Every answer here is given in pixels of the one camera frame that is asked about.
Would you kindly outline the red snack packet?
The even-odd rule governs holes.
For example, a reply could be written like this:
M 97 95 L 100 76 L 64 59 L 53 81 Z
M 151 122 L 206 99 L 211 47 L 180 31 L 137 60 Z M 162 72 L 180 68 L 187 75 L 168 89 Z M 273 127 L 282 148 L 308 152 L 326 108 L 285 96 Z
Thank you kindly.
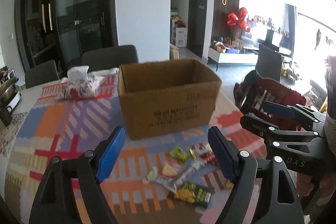
M 192 145 L 189 151 L 193 159 L 202 159 L 206 164 L 217 165 L 216 157 L 209 143 Z

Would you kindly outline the black glass sliding door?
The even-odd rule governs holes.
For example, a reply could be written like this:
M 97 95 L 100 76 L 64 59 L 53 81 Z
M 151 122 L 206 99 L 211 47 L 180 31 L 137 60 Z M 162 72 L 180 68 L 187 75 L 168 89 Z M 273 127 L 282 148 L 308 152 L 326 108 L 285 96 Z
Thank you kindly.
M 15 0 L 14 19 L 24 70 L 53 60 L 66 71 L 118 45 L 116 0 Z

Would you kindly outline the white tv cabinet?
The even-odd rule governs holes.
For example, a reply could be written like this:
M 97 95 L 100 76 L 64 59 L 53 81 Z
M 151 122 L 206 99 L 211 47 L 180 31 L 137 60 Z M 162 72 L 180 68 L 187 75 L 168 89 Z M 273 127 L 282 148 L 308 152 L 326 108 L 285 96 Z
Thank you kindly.
M 258 54 L 255 53 L 222 53 L 209 47 L 208 50 L 208 64 L 215 64 L 216 71 L 221 65 L 256 65 Z

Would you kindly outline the floral tissue pack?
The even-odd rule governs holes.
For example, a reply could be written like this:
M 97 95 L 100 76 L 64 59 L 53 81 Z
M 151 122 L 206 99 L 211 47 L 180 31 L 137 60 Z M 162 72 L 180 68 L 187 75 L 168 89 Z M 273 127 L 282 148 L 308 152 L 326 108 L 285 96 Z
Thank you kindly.
M 89 66 L 73 67 L 67 72 L 67 82 L 58 95 L 59 100 L 81 100 L 98 96 L 98 89 L 104 83 L 104 76 L 88 74 Z

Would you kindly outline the small green candy packet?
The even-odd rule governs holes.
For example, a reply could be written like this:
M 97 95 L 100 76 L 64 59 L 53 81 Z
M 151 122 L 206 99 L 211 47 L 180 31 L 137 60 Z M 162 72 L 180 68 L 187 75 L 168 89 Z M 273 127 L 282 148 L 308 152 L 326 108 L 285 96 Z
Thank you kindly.
M 181 164 L 184 164 L 191 158 L 190 153 L 186 152 L 178 145 L 175 146 L 172 150 L 170 150 L 169 155 L 170 157 L 172 157 L 174 160 L 178 161 Z

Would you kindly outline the white denmas cheese ball packet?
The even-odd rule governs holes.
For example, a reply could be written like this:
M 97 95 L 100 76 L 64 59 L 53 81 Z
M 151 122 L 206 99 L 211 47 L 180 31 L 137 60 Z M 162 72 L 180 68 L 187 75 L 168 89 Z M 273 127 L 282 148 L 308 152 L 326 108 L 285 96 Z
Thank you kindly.
M 189 163 L 189 165 L 183 167 L 174 177 L 163 177 L 159 175 L 155 180 L 156 183 L 163 185 L 167 190 L 176 193 L 177 190 L 187 182 L 188 178 L 191 178 L 194 173 L 203 168 L 206 162 L 202 159 L 196 159 Z

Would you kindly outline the colourful patterned tablecloth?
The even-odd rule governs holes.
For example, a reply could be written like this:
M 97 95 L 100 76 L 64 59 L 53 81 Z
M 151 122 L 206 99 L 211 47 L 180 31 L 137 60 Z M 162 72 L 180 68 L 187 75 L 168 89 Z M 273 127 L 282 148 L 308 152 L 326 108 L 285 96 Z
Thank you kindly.
M 7 148 L 1 149 L 1 196 L 20 222 L 29 221 L 37 188 L 53 157 L 79 157 L 123 124 L 117 75 L 107 72 L 105 77 L 100 97 L 93 100 L 57 100 L 63 81 L 21 92 L 13 124 L 8 128 L 13 139 Z M 230 194 L 228 182 L 217 167 L 205 166 L 192 178 L 195 184 L 214 188 L 206 209 L 170 200 L 163 186 L 144 183 L 152 168 L 161 169 L 171 161 L 169 153 L 174 147 L 188 151 L 207 141 L 208 129 L 204 125 L 155 138 L 126 138 L 112 173 L 101 185 L 120 223 L 214 223 L 217 220 Z

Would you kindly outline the white wrapper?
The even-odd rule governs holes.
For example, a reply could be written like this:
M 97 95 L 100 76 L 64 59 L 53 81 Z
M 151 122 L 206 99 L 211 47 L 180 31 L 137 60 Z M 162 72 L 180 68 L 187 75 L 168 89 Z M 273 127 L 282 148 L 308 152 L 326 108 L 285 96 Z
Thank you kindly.
M 142 179 L 143 184 L 150 184 L 152 182 L 155 182 L 157 178 L 159 177 L 159 170 L 156 166 L 154 166 L 148 174 Z

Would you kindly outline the red wooden chair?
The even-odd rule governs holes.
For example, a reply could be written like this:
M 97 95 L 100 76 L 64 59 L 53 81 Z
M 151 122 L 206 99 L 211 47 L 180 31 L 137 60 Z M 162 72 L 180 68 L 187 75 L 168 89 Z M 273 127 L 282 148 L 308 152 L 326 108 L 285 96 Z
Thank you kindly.
M 236 107 L 243 114 L 253 114 L 281 130 L 299 131 L 301 126 L 289 118 L 280 118 L 267 113 L 262 106 L 265 102 L 273 102 L 284 106 L 296 104 L 306 105 L 306 98 L 299 92 L 285 87 L 278 81 L 261 77 L 256 70 L 246 75 L 241 83 L 236 83 L 233 89 Z

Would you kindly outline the yellow triangle snack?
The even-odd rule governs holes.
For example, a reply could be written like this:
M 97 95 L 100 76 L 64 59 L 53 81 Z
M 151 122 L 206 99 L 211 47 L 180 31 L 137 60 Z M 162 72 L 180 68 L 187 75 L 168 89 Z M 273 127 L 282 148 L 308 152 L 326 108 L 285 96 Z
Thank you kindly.
M 175 177 L 178 174 L 178 171 L 179 165 L 167 162 L 161 170 L 161 175 L 165 177 Z

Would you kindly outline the red balloon decoration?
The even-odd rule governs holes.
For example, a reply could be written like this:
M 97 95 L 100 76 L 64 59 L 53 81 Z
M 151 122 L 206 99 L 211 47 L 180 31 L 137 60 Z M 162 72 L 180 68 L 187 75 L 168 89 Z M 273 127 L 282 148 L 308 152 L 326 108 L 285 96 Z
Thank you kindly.
M 229 26 L 238 26 L 244 32 L 250 32 L 251 26 L 247 22 L 248 11 L 245 7 L 239 9 L 238 14 L 234 12 L 228 14 L 227 24 Z

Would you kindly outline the metal cooking pot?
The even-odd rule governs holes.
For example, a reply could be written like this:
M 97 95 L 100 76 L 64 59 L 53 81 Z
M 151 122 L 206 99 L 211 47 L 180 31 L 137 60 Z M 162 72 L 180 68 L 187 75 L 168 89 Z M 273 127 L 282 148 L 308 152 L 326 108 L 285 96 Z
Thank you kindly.
M 21 99 L 17 82 L 18 78 L 14 77 L 1 84 L 1 122 L 5 127 L 13 120 L 12 112 Z

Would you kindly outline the green yellow snack bag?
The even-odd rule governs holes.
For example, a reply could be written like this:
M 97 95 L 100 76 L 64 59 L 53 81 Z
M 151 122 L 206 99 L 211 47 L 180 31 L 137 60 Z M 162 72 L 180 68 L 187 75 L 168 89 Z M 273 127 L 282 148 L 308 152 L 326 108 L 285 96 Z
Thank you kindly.
M 169 191 L 167 197 L 171 200 L 182 201 L 191 205 L 207 208 L 214 193 L 214 188 L 201 186 L 192 182 L 185 182 L 176 192 Z

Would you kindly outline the brown cardboard box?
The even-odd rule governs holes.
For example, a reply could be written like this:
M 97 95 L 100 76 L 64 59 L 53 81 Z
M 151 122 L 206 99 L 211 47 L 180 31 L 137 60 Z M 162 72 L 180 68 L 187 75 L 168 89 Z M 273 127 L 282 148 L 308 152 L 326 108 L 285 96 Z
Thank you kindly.
M 195 59 L 121 65 L 117 92 L 126 133 L 139 140 L 208 124 L 221 84 Z

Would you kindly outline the white shelf unit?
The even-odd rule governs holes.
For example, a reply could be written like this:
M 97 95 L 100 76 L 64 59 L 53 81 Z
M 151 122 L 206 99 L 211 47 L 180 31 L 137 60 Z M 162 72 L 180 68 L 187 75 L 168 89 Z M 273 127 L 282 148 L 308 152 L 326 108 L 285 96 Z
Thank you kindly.
M 178 48 L 185 48 L 187 44 L 187 29 L 181 19 L 171 20 L 170 43 Z

